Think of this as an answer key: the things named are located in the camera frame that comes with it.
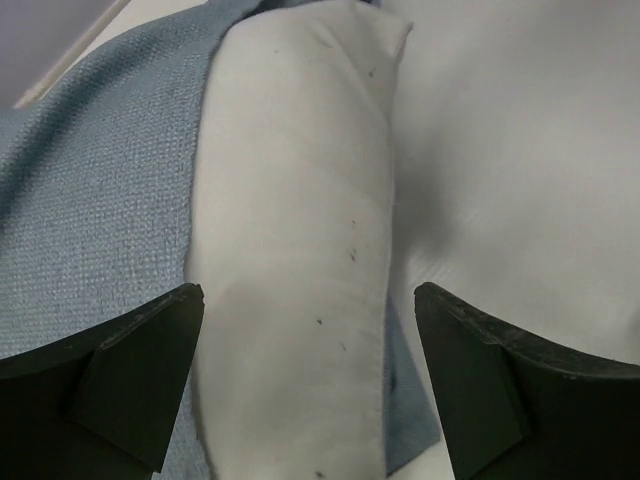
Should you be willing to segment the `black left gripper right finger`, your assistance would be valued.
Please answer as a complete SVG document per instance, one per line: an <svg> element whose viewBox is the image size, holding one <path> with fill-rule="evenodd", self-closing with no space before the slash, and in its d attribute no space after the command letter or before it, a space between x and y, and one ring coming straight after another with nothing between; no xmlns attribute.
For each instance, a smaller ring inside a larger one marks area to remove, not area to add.
<svg viewBox="0 0 640 480"><path fill-rule="evenodd" d="M638 366L546 340L431 282L414 298L455 478L638 478Z"/></svg>

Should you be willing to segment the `white pillow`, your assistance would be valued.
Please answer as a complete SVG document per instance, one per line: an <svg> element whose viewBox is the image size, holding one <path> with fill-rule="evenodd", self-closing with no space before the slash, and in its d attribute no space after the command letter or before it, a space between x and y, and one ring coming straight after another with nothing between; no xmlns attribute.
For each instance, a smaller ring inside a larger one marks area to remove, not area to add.
<svg viewBox="0 0 640 480"><path fill-rule="evenodd" d="M380 479L409 24L359 1L263 13L206 84L187 277L205 294L201 431L221 479Z"/></svg>

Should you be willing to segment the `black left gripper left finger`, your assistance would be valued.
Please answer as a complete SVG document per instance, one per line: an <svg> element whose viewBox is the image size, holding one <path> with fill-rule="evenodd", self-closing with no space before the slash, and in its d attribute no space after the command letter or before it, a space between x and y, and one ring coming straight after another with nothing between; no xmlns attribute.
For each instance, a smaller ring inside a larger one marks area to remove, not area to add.
<svg viewBox="0 0 640 480"><path fill-rule="evenodd" d="M204 313L184 284L1 362L4 479L149 479L163 467Z"/></svg>

